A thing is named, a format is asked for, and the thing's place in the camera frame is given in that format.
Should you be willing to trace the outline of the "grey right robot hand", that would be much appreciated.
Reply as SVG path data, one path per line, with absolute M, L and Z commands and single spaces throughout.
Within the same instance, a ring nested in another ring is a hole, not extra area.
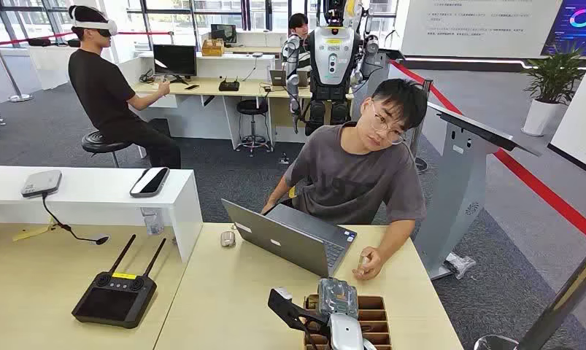
M 322 278 L 317 286 L 316 311 L 322 316 L 345 314 L 358 319 L 358 291 L 346 281 Z

